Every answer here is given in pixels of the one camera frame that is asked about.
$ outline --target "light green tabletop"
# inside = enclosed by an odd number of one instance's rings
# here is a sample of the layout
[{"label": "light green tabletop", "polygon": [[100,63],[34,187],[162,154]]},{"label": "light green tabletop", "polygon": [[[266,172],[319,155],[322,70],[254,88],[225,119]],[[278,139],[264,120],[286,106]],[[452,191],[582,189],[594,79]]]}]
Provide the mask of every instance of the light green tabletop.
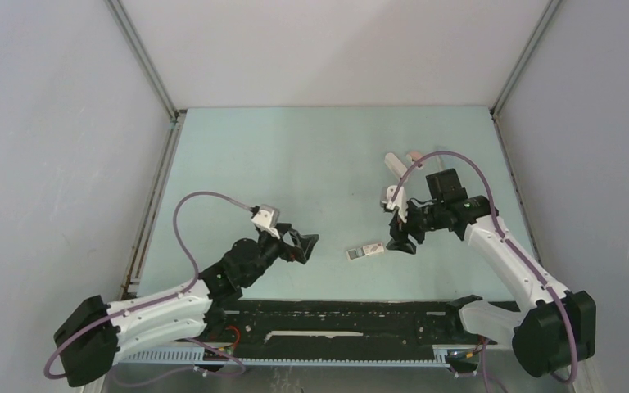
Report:
[{"label": "light green tabletop", "polygon": [[[386,251],[348,261],[345,251],[389,240],[391,214],[379,197],[395,183],[384,155],[402,160],[410,150],[453,150],[485,172],[500,215],[531,250],[513,185],[485,107],[335,107],[192,109],[179,139],[144,262],[138,294],[145,296],[191,277],[191,266],[172,231],[172,214],[186,194],[209,190],[250,206],[281,210],[281,222],[320,240],[306,265],[278,260],[246,299],[447,300],[469,294],[511,300],[477,252],[447,231],[428,233],[417,255]],[[478,176],[454,157],[468,194],[484,195]],[[423,176],[429,161],[407,183],[408,195],[430,198]],[[179,216],[179,227],[202,268],[218,261],[241,237],[256,238],[250,216],[227,202],[198,197]]]}]

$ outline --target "table surface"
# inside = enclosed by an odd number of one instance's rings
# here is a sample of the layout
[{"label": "table surface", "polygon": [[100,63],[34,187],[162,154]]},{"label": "table surface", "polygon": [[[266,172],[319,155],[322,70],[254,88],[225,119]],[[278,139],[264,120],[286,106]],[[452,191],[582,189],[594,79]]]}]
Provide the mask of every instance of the table surface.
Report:
[{"label": "table surface", "polygon": [[[280,221],[320,240],[306,265],[278,260],[246,299],[449,300],[476,294],[511,300],[489,265],[453,233],[428,233],[417,255],[386,251],[355,261],[345,251],[389,240],[391,214],[379,197],[395,183],[383,159],[410,150],[452,150],[484,171],[500,215],[528,249],[527,230],[491,116],[486,107],[335,107],[191,109],[188,111],[152,232],[138,294],[187,281],[192,268],[172,230],[177,202],[197,190],[225,193],[250,206],[281,210]],[[473,170],[454,157],[470,196],[485,195]],[[412,174],[408,195],[430,198]],[[218,261],[239,238],[256,238],[249,214],[202,196],[184,205],[179,230],[201,268]]]}]

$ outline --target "white wall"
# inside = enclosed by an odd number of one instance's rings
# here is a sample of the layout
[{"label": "white wall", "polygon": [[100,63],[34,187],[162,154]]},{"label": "white wall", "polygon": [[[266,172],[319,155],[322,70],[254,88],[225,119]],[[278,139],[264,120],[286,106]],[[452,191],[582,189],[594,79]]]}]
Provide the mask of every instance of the white wall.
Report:
[{"label": "white wall", "polygon": [[102,0],[0,1],[0,392],[70,391],[52,335],[118,294],[168,125]]},{"label": "white wall", "polygon": [[124,1],[179,108],[489,106],[547,3]]},{"label": "white wall", "polygon": [[629,391],[629,1],[565,2],[502,125],[544,263],[595,298],[600,374]]}]

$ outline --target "robotic arm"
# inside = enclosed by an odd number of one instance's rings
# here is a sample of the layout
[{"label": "robotic arm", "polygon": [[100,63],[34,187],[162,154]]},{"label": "robotic arm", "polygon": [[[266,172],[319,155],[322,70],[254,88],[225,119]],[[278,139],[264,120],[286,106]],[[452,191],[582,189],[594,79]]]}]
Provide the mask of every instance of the robotic arm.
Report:
[{"label": "robotic arm", "polygon": [[236,241],[196,281],[132,300],[107,304],[100,296],[84,300],[54,335],[57,347],[90,323],[117,316],[86,332],[61,352],[69,385],[92,382],[141,350],[222,331],[222,306],[242,297],[242,288],[251,286],[276,259],[307,262],[319,235],[300,235],[290,224],[278,223],[278,210],[271,206],[255,207],[252,214],[257,240]]},{"label": "robotic arm", "polygon": [[552,373],[571,362],[565,322],[552,290],[568,314],[578,360],[590,358],[595,352],[592,298],[584,291],[571,293],[546,272],[511,236],[500,216],[497,228],[503,233],[498,233],[488,199],[469,198],[454,169],[430,174],[426,180],[432,196],[426,202],[406,201],[403,186],[399,192],[397,186],[384,190],[382,207],[394,213],[387,249],[415,254],[416,245],[409,237],[422,244],[426,232],[446,228],[486,259],[519,307],[518,312],[508,311],[479,296],[467,296],[448,304],[446,315],[452,321],[448,328],[512,347],[519,363],[534,377]]}]

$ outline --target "gray wall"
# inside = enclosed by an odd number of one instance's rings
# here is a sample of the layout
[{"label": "gray wall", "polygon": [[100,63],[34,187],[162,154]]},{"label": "gray wall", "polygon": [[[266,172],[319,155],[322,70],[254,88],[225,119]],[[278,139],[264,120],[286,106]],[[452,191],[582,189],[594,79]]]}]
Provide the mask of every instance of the gray wall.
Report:
[{"label": "gray wall", "polygon": [[629,1],[566,1],[501,125],[543,262],[595,298],[595,362],[629,391]]},{"label": "gray wall", "polygon": [[168,125],[102,0],[0,1],[0,392],[71,391],[52,334],[118,294]]}]

